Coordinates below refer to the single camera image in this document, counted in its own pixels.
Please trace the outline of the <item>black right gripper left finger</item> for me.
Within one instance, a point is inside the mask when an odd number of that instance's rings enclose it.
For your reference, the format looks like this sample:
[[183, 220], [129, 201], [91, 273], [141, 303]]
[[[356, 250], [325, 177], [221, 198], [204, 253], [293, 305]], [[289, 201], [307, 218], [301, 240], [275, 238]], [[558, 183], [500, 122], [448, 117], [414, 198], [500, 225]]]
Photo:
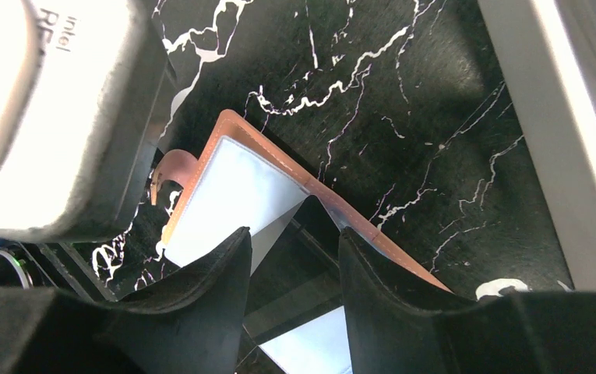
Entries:
[[249, 289], [242, 227], [118, 302], [25, 288], [0, 256], [0, 373], [232, 373]]

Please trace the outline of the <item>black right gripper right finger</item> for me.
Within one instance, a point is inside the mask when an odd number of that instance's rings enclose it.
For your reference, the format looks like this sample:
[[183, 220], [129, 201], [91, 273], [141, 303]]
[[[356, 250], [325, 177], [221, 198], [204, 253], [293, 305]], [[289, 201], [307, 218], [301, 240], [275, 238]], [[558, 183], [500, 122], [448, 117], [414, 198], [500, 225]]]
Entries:
[[351, 229], [338, 252], [356, 373], [596, 373], [595, 292], [474, 302], [405, 270]]

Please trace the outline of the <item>single black VIP card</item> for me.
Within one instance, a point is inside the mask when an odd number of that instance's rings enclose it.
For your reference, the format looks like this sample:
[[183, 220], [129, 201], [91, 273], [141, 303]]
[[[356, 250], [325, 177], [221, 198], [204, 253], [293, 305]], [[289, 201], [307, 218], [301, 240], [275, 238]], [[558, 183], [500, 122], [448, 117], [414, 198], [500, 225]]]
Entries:
[[342, 306], [340, 231], [308, 197], [251, 276], [243, 327], [257, 344]]

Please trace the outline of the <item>brown leather card holder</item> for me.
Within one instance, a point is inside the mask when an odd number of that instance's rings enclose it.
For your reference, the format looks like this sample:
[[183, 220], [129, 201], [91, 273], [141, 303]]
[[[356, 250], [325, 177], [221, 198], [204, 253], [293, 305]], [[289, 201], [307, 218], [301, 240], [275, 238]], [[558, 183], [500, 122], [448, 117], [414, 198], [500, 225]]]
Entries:
[[[270, 233], [271, 228], [287, 227], [291, 213], [306, 207], [308, 197], [316, 197], [338, 229], [355, 229], [397, 265], [449, 291], [379, 228], [234, 111], [220, 113], [201, 158], [184, 150], [169, 150], [151, 179], [152, 205], [157, 203], [163, 182], [173, 181], [183, 188], [158, 243], [158, 248], [164, 246], [164, 257], [178, 266], [204, 257], [216, 239], [224, 240], [241, 226], [250, 228], [252, 239], [279, 238], [279, 234], [266, 235], [263, 230]], [[433, 358], [427, 358], [426, 337], [418, 337], [417, 332], [400, 333], [399, 327], [407, 324], [390, 323], [385, 340], [358, 349], [367, 354], [366, 358], [371, 357], [372, 348], [389, 354], [388, 358], [372, 359], [371, 363], [379, 363], [381, 368], [367, 372], [436, 373], [439, 358], [430, 353]], [[390, 343], [389, 333], [399, 333], [399, 338], [417, 345], [400, 348], [398, 342]], [[344, 349], [346, 334], [341, 306], [270, 339], [259, 350], [284, 373], [354, 373], [354, 366], [361, 370], [361, 364], [353, 364], [349, 348]], [[399, 366], [406, 368], [390, 369], [390, 358], [401, 358]]]

